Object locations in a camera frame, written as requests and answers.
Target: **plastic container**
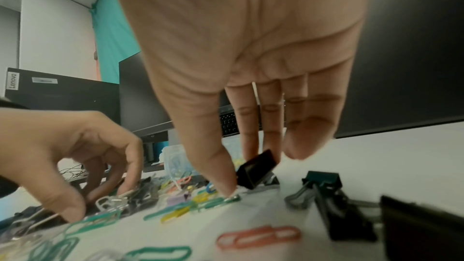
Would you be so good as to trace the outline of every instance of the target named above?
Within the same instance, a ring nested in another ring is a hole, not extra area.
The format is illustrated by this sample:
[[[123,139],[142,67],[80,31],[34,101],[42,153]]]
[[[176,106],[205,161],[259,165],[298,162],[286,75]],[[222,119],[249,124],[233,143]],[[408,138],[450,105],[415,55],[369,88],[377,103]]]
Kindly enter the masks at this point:
[[[260,138],[260,152],[262,150],[262,131],[259,133]],[[235,169],[245,162],[242,155],[242,148],[240,145],[240,135],[222,138],[222,144],[231,155],[232,162]],[[166,175],[170,178],[179,179],[183,175],[190,174],[198,175],[198,171],[193,169],[183,145],[167,146],[163,148],[164,154],[164,170]]]

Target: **red paper clip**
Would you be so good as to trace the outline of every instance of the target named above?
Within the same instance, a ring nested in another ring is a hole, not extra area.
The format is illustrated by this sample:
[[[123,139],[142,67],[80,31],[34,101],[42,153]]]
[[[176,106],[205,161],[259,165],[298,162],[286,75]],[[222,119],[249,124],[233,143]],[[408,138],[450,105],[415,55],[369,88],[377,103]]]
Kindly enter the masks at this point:
[[[271,227],[270,225],[239,232],[227,232],[216,240],[221,250],[262,247],[275,243],[296,242],[301,231],[294,226]]]

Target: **white desk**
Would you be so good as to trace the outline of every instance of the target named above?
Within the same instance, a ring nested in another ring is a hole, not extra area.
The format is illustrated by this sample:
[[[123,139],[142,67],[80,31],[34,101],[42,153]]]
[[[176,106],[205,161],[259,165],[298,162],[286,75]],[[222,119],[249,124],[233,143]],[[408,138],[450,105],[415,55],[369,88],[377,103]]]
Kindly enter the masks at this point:
[[[333,140],[303,162],[283,159],[275,169],[281,191],[250,195],[241,202],[200,214],[187,214],[167,224],[143,221],[147,210],[119,223],[81,234],[68,257],[79,261],[95,251],[127,252],[145,246],[191,246],[189,261],[205,260],[385,260],[381,243],[334,243],[326,234],[314,205],[310,211],[289,211],[284,196],[301,187],[308,170],[338,172],[345,193],[354,199],[378,201],[381,194],[429,203],[464,215],[464,123],[402,130]],[[0,201],[2,217],[36,203],[24,203],[27,193]],[[14,202],[15,207],[8,206]],[[303,239],[294,245],[221,253],[214,247],[224,232],[264,224],[296,225]]]

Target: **lenovo logo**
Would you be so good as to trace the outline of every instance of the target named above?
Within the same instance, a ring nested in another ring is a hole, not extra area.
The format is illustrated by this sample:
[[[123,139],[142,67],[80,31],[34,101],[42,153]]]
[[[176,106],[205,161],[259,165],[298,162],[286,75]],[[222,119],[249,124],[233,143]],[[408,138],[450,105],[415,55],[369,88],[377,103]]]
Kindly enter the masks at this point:
[[[6,77],[6,86],[7,90],[18,90],[19,89],[19,73],[17,72],[8,72]]]

